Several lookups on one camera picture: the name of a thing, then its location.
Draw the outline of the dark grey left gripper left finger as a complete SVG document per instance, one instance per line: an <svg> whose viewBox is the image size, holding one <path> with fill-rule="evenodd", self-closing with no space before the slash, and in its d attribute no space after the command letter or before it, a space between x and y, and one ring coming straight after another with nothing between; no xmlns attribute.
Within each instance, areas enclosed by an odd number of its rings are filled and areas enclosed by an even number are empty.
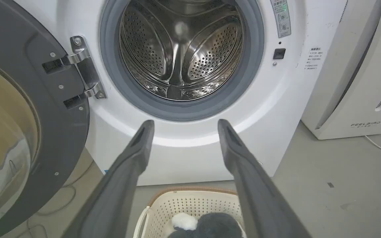
<svg viewBox="0 0 381 238"><path fill-rule="evenodd" d="M102 177L64 238L125 238L139 176L148 166L155 125L142 123Z"/></svg>

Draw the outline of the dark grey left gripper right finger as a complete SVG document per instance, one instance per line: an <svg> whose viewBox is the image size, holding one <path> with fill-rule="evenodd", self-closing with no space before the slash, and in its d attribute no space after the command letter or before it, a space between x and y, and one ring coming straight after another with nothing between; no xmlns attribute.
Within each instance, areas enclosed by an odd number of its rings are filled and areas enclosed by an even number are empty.
<svg viewBox="0 0 381 238"><path fill-rule="evenodd" d="M218 120L224 164L233 175L248 238L310 238L306 227L232 125Z"/></svg>

